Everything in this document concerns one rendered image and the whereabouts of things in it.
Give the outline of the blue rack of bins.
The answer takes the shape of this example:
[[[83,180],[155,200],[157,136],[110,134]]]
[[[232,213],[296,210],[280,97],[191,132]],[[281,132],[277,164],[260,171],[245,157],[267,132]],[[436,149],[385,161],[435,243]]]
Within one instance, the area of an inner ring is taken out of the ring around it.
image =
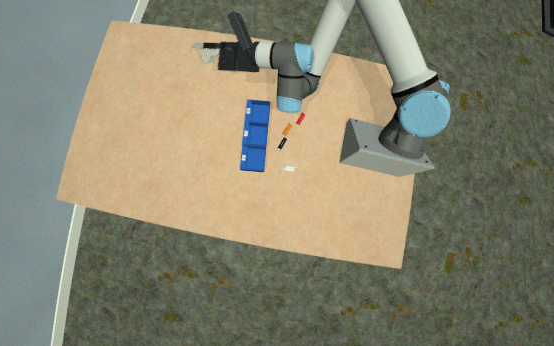
[[[241,171],[264,171],[266,137],[268,136],[267,126],[269,125],[268,116],[270,115],[269,105],[270,101],[247,99],[240,163]]]

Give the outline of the red aa battery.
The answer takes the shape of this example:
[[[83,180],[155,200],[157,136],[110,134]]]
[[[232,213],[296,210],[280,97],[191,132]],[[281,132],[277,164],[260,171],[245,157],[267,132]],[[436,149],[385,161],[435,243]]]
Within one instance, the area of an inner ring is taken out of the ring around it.
[[[299,117],[298,121],[296,122],[296,124],[300,125],[300,123],[303,120],[304,116],[305,116],[305,113],[302,112],[302,114],[300,115],[300,117]]]

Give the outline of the black aa battery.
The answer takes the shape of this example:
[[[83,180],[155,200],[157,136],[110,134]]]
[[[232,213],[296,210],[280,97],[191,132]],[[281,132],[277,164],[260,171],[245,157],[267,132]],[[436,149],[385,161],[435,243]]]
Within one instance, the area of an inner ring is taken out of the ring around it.
[[[280,145],[278,146],[278,150],[281,151],[282,147],[284,146],[285,142],[287,141],[286,138],[283,138],[283,140],[281,141]]]

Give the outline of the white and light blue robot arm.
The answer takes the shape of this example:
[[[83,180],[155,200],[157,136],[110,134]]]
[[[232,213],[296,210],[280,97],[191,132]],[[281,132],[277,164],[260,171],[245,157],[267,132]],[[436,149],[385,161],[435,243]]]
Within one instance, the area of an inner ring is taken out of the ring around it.
[[[255,51],[256,64],[278,70],[277,109],[299,112],[301,98],[319,88],[355,2],[393,81],[390,93],[397,108],[378,140],[399,156],[420,159],[427,137],[441,132],[450,119],[445,98],[449,84],[427,68],[399,0],[327,0],[309,45],[261,41]]]

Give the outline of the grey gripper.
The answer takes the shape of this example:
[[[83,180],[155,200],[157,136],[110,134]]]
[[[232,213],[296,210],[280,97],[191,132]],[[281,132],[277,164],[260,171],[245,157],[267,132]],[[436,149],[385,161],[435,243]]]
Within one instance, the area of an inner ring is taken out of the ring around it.
[[[191,48],[200,48],[202,60],[204,63],[213,63],[216,57],[219,56],[218,70],[259,72],[259,67],[257,67],[255,61],[255,51],[258,44],[259,42],[254,42],[251,49],[245,52],[242,51],[238,41],[221,43],[196,43],[192,45]],[[251,54],[250,51],[252,52]]]

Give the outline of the orange aa battery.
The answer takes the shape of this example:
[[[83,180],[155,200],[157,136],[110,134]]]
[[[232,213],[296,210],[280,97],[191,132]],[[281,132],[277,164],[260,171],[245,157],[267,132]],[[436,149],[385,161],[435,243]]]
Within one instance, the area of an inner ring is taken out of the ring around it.
[[[289,123],[288,126],[285,128],[285,130],[283,131],[283,134],[286,135],[288,133],[288,131],[290,130],[290,128],[292,127],[292,123]]]

